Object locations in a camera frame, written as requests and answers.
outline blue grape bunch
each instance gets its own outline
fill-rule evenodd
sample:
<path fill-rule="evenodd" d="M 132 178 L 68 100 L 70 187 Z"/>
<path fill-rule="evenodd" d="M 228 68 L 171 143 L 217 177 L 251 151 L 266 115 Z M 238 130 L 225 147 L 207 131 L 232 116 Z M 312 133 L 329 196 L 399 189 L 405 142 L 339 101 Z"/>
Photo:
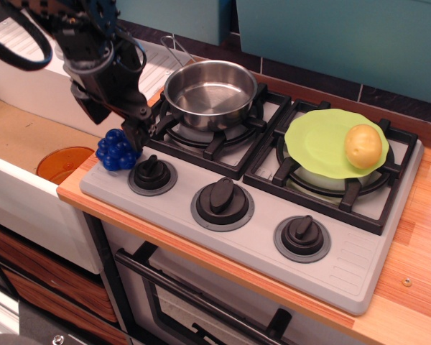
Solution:
<path fill-rule="evenodd" d="M 108 171 L 132 169 L 142 152 L 135 152 L 121 129 L 111 129 L 98 142 L 96 157 Z"/>

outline teal cabinet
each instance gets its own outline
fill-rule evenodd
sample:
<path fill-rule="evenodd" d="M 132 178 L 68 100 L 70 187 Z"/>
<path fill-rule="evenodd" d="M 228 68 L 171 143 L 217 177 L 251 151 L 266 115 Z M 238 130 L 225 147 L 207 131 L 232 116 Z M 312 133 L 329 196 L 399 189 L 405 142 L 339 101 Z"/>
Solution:
<path fill-rule="evenodd" d="M 244 52 L 431 103 L 431 1 L 236 4 Z"/>
<path fill-rule="evenodd" d="M 219 45 L 230 34 L 231 0 L 119 0 L 120 19 Z"/>

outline green plate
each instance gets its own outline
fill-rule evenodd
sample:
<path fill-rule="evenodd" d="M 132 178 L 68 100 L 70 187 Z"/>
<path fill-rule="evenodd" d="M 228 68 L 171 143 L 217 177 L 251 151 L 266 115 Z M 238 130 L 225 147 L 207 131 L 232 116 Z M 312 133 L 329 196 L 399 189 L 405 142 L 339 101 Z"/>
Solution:
<path fill-rule="evenodd" d="M 380 160 L 369 169 L 358 169 L 345 155 L 345 136 L 358 124 L 372 126 L 381 138 Z M 361 178 L 381 167 L 389 143 L 383 131 L 366 117 L 341 109 L 313 110 L 292 121 L 285 135 L 289 155 L 306 170 L 328 178 Z"/>

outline stove knob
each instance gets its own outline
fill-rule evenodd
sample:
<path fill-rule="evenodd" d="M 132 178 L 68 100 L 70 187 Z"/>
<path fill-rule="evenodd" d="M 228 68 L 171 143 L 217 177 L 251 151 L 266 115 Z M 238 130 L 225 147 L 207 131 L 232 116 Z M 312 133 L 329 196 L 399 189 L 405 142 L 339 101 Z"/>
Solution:
<path fill-rule="evenodd" d="M 196 203 L 201 218 L 218 225 L 235 223 L 246 215 L 248 209 L 246 195 L 230 178 L 222 178 L 204 187 Z"/>
<path fill-rule="evenodd" d="M 171 178 L 170 169 L 156 155 L 134 168 L 134 183 L 145 190 L 155 190 L 165 186 Z"/>
<path fill-rule="evenodd" d="M 282 230 L 282 243 L 298 255 L 316 253 L 324 244 L 323 231 L 312 216 L 292 219 Z"/>

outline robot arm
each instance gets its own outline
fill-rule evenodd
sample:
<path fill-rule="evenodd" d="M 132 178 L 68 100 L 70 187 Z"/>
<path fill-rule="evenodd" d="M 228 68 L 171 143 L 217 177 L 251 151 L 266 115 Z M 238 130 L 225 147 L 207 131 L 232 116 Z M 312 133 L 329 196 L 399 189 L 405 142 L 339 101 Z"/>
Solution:
<path fill-rule="evenodd" d="M 43 51 L 32 62 L 0 45 L 0 59 L 23 70 L 45 67 L 51 47 L 45 36 L 21 13 L 55 38 L 71 77 L 71 91 L 91 120 L 100 124 L 112 111 L 124 118 L 121 125 L 138 152 L 153 134 L 155 120 L 145 96 L 139 92 L 140 75 L 147 63 L 145 51 L 117 24 L 115 0 L 0 0 L 10 16 L 22 25 Z"/>

